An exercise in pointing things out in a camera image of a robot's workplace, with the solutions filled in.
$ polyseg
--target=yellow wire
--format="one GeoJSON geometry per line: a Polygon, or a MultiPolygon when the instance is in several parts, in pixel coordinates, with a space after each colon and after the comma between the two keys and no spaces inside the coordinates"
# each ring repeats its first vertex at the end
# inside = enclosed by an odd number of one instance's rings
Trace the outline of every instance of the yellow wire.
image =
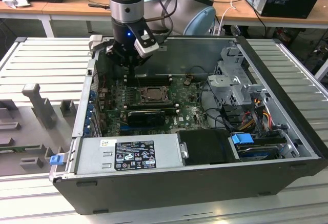
{"type": "Polygon", "coordinates": [[[265,112],[263,112],[263,115],[266,116],[267,120],[268,120],[268,128],[270,129],[270,126],[269,126],[269,123],[270,123],[270,118],[269,118],[269,115],[265,112]]]}
{"type": "Polygon", "coordinates": [[[254,122],[254,120],[251,120],[250,122],[248,122],[247,124],[245,124],[244,126],[239,128],[239,130],[243,130],[243,129],[247,128],[248,126],[252,125],[253,122],[254,122]]]}

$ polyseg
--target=motherboard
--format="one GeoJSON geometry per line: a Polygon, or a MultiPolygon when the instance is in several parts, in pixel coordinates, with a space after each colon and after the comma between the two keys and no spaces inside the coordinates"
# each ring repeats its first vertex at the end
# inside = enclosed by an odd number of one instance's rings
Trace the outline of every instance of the motherboard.
{"type": "Polygon", "coordinates": [[[208,129],[199,104],[200,81],[186,76],[111,79],[100,89],[105,136],[208,129]]]}

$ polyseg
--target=blue drive bracket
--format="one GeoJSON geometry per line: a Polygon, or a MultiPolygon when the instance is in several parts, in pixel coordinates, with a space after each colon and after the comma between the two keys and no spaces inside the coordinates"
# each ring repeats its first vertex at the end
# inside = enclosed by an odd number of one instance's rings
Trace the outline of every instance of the blue drive bracket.
{"type": "Polygon", "coordinates": [[[64,165],[67,163],[68,153],[60,153],[50,158],[50,165],[64,165]]]}
{"type": "Polygon", "coordinates": [[[250,133],[236,133],[231,136],[231,139],[234,144],[253,144],[254,140],[250,133]]]}

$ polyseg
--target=white cable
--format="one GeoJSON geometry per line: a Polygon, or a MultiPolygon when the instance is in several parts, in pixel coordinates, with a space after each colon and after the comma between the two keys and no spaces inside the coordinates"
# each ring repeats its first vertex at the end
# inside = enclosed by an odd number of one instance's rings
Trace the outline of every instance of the white cable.
{"type": "Polygon", "coordinates": [[[223,13],[223,15],[222,15],[222,18],[221,18],[221,21],[220,21],[219,32],[218,32],[218,34],[217,34],[218,36],[220,36],[220,33],[221,33],[221,31],[222,31],[222,22],[223,22],[224,15],[225,15],[226,12],[227,12],[228,10],[230,10],[230,9],[236,9],[236,7],[234,7],[234,6],[232,5],[232,0],[230,1],[230,7],[227,8],[227,9],[225,10],[225,12],[223,13]]]}
{"type": "Polygon", "coordinates": [[[222,15],[222,18],[221,18],[221,21],[220,21],[220,28],[219,28],[219,32],[218,32],[218,36],[220,36],[220,33],[221,33],[221,31],[222,31],[222,22],[223,22],[223,18],[224,18],[224,15],[226,14],[226,12],[228,11],[228,10],[230,10],[230,9],[237,9],[236,7],[234,7],[233,5],[232,5],[232,3],[233,2],[237,2],[237,1],[234,1],[234,0],[231,0],[230,1],[230,7],[229,8],[227,8],[226,10],[225,10],[225,12],[223,13],[223,15],[222,15]]]}

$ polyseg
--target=power supply label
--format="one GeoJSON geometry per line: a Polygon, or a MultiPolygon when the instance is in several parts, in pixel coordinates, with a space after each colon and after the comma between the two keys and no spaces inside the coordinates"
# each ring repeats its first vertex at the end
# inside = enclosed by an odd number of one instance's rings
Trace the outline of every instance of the power supply label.
{"type": "Polygon", "coordinates": [[[156,168],[154,141],[116,143],[114,168],[116,171],[156,168]]]}

